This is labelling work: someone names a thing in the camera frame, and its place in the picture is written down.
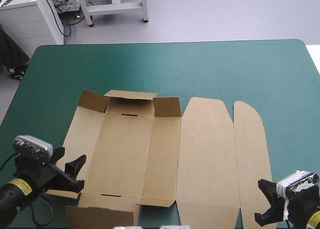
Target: cardboard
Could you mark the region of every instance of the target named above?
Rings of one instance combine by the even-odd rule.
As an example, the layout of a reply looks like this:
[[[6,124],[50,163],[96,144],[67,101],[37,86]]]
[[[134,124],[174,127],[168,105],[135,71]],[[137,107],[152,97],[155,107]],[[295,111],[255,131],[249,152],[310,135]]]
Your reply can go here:
[[[191,220],[193,229],[235,228],[240,200],[234,125],[221,100],[193,97],[187,105],[181,124],[176,200],[183,225]],[[218,221],[212,217],[216,211],[224,212]],[[224,220],[230,221],[229,227],[221,224]]]
[[[260,192],[254,192],[258,200],[249,195],[259,190],[258,179],[271,176],[264,128],[244,102],[234,105],[234,114],[235,123],[218,99],[193,97],[181,115],[177,97],[84,91],[58,162],[64,169],[87,155],[78,207],[66,209],[69,227],[87,228],[86,221],[105,229],[137,225],[139,205],[176,201],[181,222],[193,229],[233,229],[240,207],[245,228],[259,228],[252,212],[263,211],[266,200]],[[250,170],[251,160],[259,160],[258,170]]]
[[[242,223],[243,228],[256,229],[255,213],[270,207],[257,186],[261,178],[272,182],[265,128],[258,112],[248,104],[237,101],[233,109]],[[274,223],[263,228],[276,226]]]

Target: cardboard tab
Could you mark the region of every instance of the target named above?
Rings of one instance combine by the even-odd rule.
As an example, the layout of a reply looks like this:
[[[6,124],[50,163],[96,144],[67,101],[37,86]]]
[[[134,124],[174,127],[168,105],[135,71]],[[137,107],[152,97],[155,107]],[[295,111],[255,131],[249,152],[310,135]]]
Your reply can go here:
[[[65,170],[65,163],[69,163],[82,155],[86,155],[86,162],[81,168],[77,179],[87,180],[91,163],[94,158],[96,143],[105,119],[105,114],[78,106],[68,133],[64,139],[64,156],[57,161],[56,166]],[[77,198],[77,193],[62,192],[61,196],[72,194]]]
[[[272,181],[265,128],[260,115],[250,105],[237,101],[233,106],[239,193],[244,229],[260,229],[255,213],[270,207],[258,188],[258,180]],[[275,229],[276,223],[264,228]]]
[[[47,190],[46,194],[50,194],[50,195],[55,195],[55,196],[60,196],[60,197],[64,197],[64,198],[73,198],[73,199],[77,199],[79,194],[73,191],[65,191],[65,190]]]
[[[182,225],[191,229],[234,229],[238,208],[177,201]]]
[[[186,112],[181,120],[177,201],[239,209],[235,131],[225,104],[193,97]]]
[[[179,97],[156,97],[153,105],[156,117],[181,117]]]
[[[79,107],[104,113],[107,108],[109,98],[107,96],[84,90],[80,97]]]
[[[133,221],[130,226],[138,225],[140,206],[136,205],[137,199],[114,197],[114,196],[103,196],[103,195],[88,195],[83,193],[80,197],[78,207],[81,208],[103,208],[106,210],[116,210],[122,212],[133,213]]]
[[[132,226],[134,223],[134,215],[128,211],[66,206],[65,212],[70,229],[113,229],[118,226]]]
[[[163,208],[169,208],[175,200],[157,200],[157,199],[142,199],[137,205],[145,205],[145,206],[157,206]]]
[[[153,117],[155,108],[152,100],[111,97],[106,111],[108,114],[118,114],[127,117]]]
[[[105,96],[112,98],[124,98],[124,99],[140,99],[152,101],[157,97],[156,93],[138,92],[138,91],[125,91],[125,90],[110,90]]]

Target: green table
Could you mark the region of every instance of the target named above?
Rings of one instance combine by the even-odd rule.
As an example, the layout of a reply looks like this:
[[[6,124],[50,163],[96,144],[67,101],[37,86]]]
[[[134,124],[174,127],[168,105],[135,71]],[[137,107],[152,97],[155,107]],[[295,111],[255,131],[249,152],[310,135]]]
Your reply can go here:
[[[13,153],[16,135],[60,147],[83,89],[178,96],[183,111],[191,97],[217,98],[231,115],[233,103],[244,101],[263,118],[275,181],[298,169],[320,173],[320,77],[299,40],[41,46],[0,127],[1,161]],[[11,163],[0,184],[13,172]],[[52,199],[57,207],[52,227],[66,227],[63,207],[77,201]],[[41,201],[35,206],[45,221],[49,209]],[[179,217],[175,206],[143,207],[139,221],[155,226]],[[29,210],[12,224],[32,225]]]

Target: gray floor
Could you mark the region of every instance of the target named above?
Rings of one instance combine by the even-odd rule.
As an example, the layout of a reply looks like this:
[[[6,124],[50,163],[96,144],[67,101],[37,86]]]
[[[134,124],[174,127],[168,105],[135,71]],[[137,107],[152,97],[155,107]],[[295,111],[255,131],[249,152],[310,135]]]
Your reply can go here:
[[[0,66],[0,124],[10,106],[20,81],[9,77],[7,70]]]
[[[110,0],[89,1],[97,5]],[[85,20],[72,26],[65,44],[272,39],[320,44],[320,0],[147,0],[147,3],[148,23],[142,22],[141,13],[95,16],[94,27],[88,27]],[[73,13],[66,16],[70,22],[75,20]],[[18,81],[0,70],[0,123],[18,86]]]

